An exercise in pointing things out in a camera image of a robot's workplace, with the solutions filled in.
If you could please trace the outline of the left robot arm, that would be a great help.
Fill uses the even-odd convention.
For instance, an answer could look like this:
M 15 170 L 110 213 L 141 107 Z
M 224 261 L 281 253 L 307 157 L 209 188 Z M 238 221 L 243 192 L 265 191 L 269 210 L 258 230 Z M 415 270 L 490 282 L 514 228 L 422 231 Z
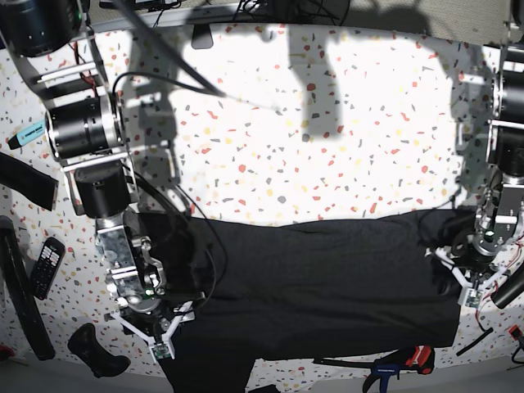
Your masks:
M 485 297 L 503 309 L 523 292 L 523 269 L 498 267 L 499 253 L 523 239 L 523 3 L 504 2 L 498 44 L 476 47 L 430 38 L 451 88 L 458 177 L 468 213 L 450 246 L 435 255 L 455 276 L 461 306 L 479 309 Z

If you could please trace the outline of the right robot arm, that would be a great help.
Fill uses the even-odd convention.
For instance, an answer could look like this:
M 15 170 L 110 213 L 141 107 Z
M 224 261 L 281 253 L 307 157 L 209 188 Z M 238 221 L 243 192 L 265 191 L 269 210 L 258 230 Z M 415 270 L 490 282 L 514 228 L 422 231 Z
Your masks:
M 1 37 L 21 78 L 45 107 L 44 131 L 77 215 L 95 222 L 112 318 L 140 336 L 154 360 L 175 356 L 176 329 L 192 302 L 171 291 L 165 263 L 138 221 L 138 192 L 156 197 L 170 221 L 175 206 L 136 174 L 122 106 L 79 1 L 4 1 Z

